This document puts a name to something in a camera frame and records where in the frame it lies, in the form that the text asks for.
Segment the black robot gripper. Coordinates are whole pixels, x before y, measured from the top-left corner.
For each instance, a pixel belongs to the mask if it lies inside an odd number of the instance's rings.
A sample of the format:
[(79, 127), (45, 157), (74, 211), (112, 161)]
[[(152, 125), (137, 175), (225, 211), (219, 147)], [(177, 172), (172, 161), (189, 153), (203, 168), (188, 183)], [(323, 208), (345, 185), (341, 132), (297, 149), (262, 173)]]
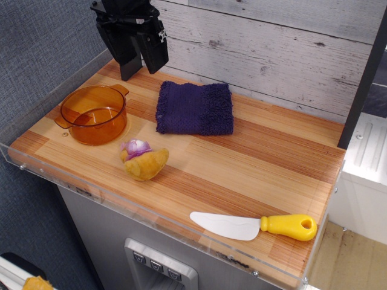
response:
[(140, 52), (150, 74), (168, 63), (167, 34), (150, 1), (93, 1), (90, 9), (97, 15), (97, 26), (108, 31), (109, 50), (123, 81), (142, 67)]

